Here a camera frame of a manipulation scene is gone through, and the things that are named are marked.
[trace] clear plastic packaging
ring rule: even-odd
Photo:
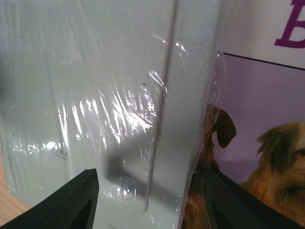
[[[32,206],[97,168],[94,228],[179,228],[226,2],[1,1],[10,192]]]

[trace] puppy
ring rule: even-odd
[[[305,122],[274,127],[257,141],[259,166],[241,186],[305,227]]]
[[[183,228],[185,229],[206,229],[210,225],[204,199],[203,169],[210,167],[213,171],[219,170],[214,159],[213,133],[217,133],[218,144],[221,148],[226,148],[236,136],[236,128],[228,113],[212,105],[207,106],[203,132],[205,133],[203,148],[192,178],[184,213]]]

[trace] dog's head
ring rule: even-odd
[[[217,134],[219,146],[221,148],[226,148],[231,140],[236,136],[236,128],[231,117],[226,111],[217,106],[208,105],[203,130],[204,148],[199,159],[199,164],[203,163],[206,166],[213,166],[215,164],[215,169],[217,169],[218,165],[214,160],[213,133],[216,132]]]
[[[285,206],[305,204],[305,122],[276,126],[261,135],[262,153],[257,171],[268,177],[274,197]]]

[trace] brown dog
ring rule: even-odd
[[[241,186],[305,227],[305,122],[274,127],[257,141],[259,166]]]
[[[228,113],[212,105],[207,106],[203,131],[205,133],[203,149],[192,178],[184,213],[183,227],[185,229],[205,229],[210,224],[203,193],[203,169],[210,167],[214,171],[219,170],[214,159],[213,133],[217,133],[218,144],[221,148],[226,148],[236,136],[236,128]]]

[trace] wooden table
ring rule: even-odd
[[[29,206],[8,192],[0,152],[0,225],[9,222],[28,209],[30,209]]]

